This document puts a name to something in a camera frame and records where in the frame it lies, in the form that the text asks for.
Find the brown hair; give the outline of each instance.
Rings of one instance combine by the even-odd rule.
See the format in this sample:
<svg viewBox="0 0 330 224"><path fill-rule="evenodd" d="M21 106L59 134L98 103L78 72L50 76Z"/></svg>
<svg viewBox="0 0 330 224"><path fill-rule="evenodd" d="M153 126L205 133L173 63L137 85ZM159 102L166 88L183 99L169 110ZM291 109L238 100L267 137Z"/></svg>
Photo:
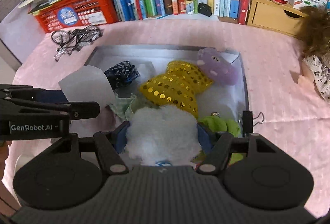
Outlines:
<svg viewBox="0 0 330 224"><path fill-rule="evenodd" d="M300 10L307 14L298 34L304 41L304 53L321 58L330 52L330 16L325 9L312 6Z"/></svg>

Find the white fluffy object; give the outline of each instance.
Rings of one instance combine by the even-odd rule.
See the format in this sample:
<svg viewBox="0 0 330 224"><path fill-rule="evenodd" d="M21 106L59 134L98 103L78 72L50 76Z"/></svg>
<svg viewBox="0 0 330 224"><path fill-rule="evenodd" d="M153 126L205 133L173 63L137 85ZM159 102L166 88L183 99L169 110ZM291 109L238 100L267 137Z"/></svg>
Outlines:
<svg viewBox="0 0 330 224"><path fill-rule="evenodd" d="M173 105L139 109L127 130L125 150L130 158L141 158L143 165L189 165L201 150L196 124L194 116Z"/></svg>

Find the blue round sticker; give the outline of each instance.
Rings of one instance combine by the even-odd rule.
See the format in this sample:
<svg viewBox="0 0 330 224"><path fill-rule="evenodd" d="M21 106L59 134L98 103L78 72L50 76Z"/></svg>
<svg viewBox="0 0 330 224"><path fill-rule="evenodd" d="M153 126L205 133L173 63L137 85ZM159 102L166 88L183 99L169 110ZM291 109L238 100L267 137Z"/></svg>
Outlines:
<svg viewBox="0 0 330 224"><path fill-rule="evenodd" d="M65 7L57 12L58 20L67 26L72 26L78 22L78 15L70 7Z"/></svg>

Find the red crate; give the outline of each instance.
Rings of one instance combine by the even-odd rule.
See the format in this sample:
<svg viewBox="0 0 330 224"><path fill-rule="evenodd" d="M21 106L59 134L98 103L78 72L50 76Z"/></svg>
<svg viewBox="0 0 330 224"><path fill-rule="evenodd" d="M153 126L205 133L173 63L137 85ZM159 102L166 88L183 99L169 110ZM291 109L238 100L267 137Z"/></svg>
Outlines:
<svg viewBox="0 0 330 224"><path fill-rule="evenodd" d="M112 0L61 0L35 15L44 31L118 22Z"/></svg>

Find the purple stuffed animal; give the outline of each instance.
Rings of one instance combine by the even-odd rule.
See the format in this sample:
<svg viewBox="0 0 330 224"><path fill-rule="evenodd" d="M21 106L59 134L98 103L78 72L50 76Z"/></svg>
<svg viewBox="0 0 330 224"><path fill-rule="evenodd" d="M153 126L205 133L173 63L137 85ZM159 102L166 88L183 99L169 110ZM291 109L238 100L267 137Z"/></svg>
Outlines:
<svg viewBox="0 0 330 224"><path fill-rule="evenodd" d="M197 65L212 80L226 85L234 85L238 80L238 71L227 62L214 48L198 51Z"/></svg>

